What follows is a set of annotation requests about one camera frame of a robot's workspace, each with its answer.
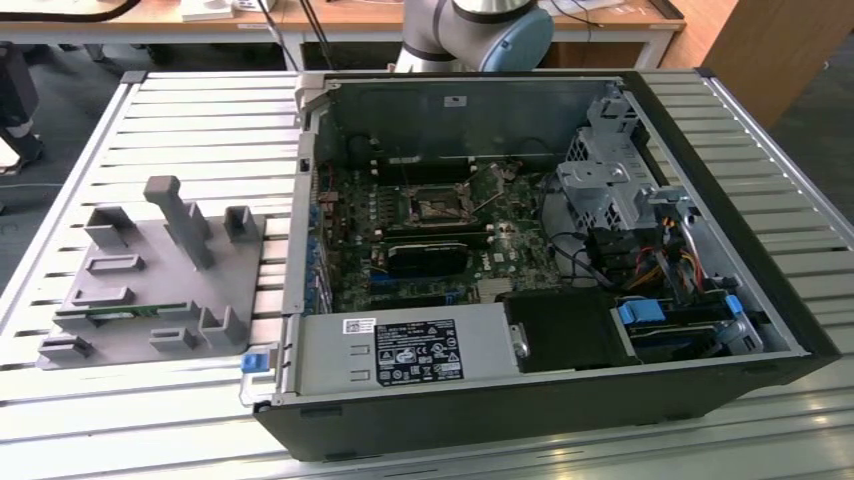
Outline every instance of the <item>blue latch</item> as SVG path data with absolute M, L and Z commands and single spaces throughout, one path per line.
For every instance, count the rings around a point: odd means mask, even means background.
M 619 307 L 618 312 L 623 325 L 629 325 L 635 322 L 663 322 L 667 319 L 658 300 L 653 299 L 629 300 Z
M 726 306 L 730 307 L 730 311 L 735 316 L 741 315 L 745 312 L 742 301 L 738 299 L 735 295 L 726 296 Z
M 247 353 L 240 360 L 243 373 L 263 373 L 270 370 L 270 355 L 267 353 Z
M 635 316 L 631 314 L 631 309 L 629 308 L 629 304 L 623 304 L 617 309 L 617 313 L 619 313 L 619 319 L 623 321 L 623 325 L 630 325 L 635 323 Z

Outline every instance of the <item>black cable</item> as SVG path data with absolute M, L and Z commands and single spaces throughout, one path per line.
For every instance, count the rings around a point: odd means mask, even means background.
M 577 17 L 575 15 L 570 15 L 569 13 L 566 13 L 566 11 L 558 6 L 558 3 L 555 2 L 555 0 L 551 0 L 551 4 L 554 5 L 555 9 L 558 10 L 558 12 L 561 12 L 561 14 L 565 17 L 569 17 L 573 20 L 578 20 L 585 25 L 587 25 L 587 42 L 585 43 L 585 51 L 582 53 L 582 67 L 583 67 L 587 63 L 587 51 L 590 50 L 590 42 L 593 41 L 593 27 L 603 28 L 605 25 L 590 21 L 590 10 L 587 10 L 587 7 L 585 7 L 581 3 L 578 3 L 578 0 L 573 0 L 573 3 L 578 5 L 578 8 L 581 8 L 585 11 L 585 18 Z
M 264 0 L 258 0 L 258 6 L 262 9 L 262 13 L 264 14 L 264 19 L 267 20 L 267 28 L 270 29 L 270 33 L 274 36 L 274 40 L 278 40 L 278 44 L 282 47 L 282 52 L 284 53 L 284 69 L 288 68 L 288 60 L 291 61 L 291 65 L 294 65 L 294 71 L 299 72 L 299 65 L 296 65 L 296 61 L 294 60 L 294 56 L 291 55 L 291 51 L 288 47 L 284 45 L 284 38 L 282 37 L 282 30 L 276 27 L 276 22 L 270 15 L 270 9 L 267 8 L 267 3 Z
M 587 9 L 586 9 L 581 4 L 579 4 L 579 3 L 578 3 L 578 1 L 577 1 L 577 0 L 573 0 L 573 3 L 574 3 L 575 5 L 578 5 L 578 7 L 579 7 L 582 10 L 585 10 L 585 12 L 587 12 L 587 15 L 586 15 L 586 16 L 587 16 L 587 20 L 585 20 L 585 19 L 583 19 L 583 18 L 581 18 L 581 17 L 577 17 L 575 15 L 571 15 L 571 14 L 566 13 L 566 10 L 563 10 L 563 9 L 558 6 L 558 4 L 555 3 L 555 0 L 551 0 L 551 4 L 554 5 L 555 9 L 558 10 L 558 12 L 561 12 L 561 14 L 562 14 L 565 17 L 570 17 L 573 20 L 578 20 L 579 22 L 586 23 L 589 26 L 602 28 L 605 25 L 602 25 L 601 23 L 597 23 L 597 22 L 591 22 L 591 21 L 590 21 L 590 11 L 589 11 L 589 10 L 587 10 Z
M 332 62 L 332 47 L 330 45 L 330 40 L 326 37 L 326 32 L 323 31 L 323 25 L 320 24 L 320 20 L 318 19 L 318 14 L 315 13 L 315 9 L 311 6 L 311 1 L 299 0 L 299 4 L 300 7 L 303 7 L 303 13 L 306 14 L 306 18 L 308 19 L 311 30 L 315 33 L 315 37 L 318 37 L 318 42 L 320 43 L 320 54 L 323 55 L 323 59 L 326 60 L 326 65 L 330 70 L 335 70 L 335 64 Z
M 593 40 L 593 24 L 590 23 L 590 10 L 585 7 L 578 0 L 573 0 L 573 3 L 578 5 L 578 8 L 585 10 L 585 23 L 587 24 L 587 42 L 585 43 L 585 51 L 582 53 L 582 67 L 587 66 L 587 52 L 590 51 L 590 41 Z
M 593 276 L 594 280 L 599 282 L 599 285 L 610 290 L 621 290 L 617 284 L 614 284 L 614 282 L 611 282 L 595 268 L 593 268 L 587 263 L 582 262 L 575 255 L 570 255 L 567 251 L 563 250 L 554 242 L 551 243 L 551 246 L 554 247 L 555 252 L 558 252 L 563 258 L 573 262 L 574 266 L 578 266 L 578 268 L 585 270 Z
M 60 22 L 60 23 L 98 23 L 112 20 L 124 15 L 142 0 L 126 2 L 108 12 L 100 13 L 32 13 L 0 12 L 0 22 Z

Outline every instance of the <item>aluminum workbench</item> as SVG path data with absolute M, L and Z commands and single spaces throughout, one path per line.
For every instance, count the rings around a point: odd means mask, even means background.
M 155 73 L 119 86 L 0 299 L 0 476 L 854 475 L 854 231 L 714 78 L 694 71 L 645 77 L 845 354 L 839 361 L 698 420 L 316 464 L 288 457 L 242 406 L 239 357 L 37 370 L 36 348 L 90 242 L 82 224 L 103 205 L 122 205 L 135 219 L 156 218 L 142 196 L 150 175 L 176 175 L 182 196 L 206 214 L 239 199 L 267 215 L 252 343 L 278 339 L 296 77 Z

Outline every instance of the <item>motherboard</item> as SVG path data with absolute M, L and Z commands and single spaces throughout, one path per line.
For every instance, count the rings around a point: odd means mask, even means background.
M 559 285 L 537 213 L 546 177 L 514 158 L 322 169 L 332 310 L 491 303 Z

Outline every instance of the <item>wooden panel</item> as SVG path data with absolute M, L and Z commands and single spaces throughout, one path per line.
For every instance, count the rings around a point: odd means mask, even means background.
M 670 3 L 685 15 L 687 25 L 670 42 L 661 66 L 697 67 L 706 59 L 738 0 L 671 0 Z
M 703 66 L 766 128 L 801 95 L 851 27 L 851 0 L 738 3 Z
M 549 47 L 539 68 L 633 68 L 643 43 L 555 42 Z

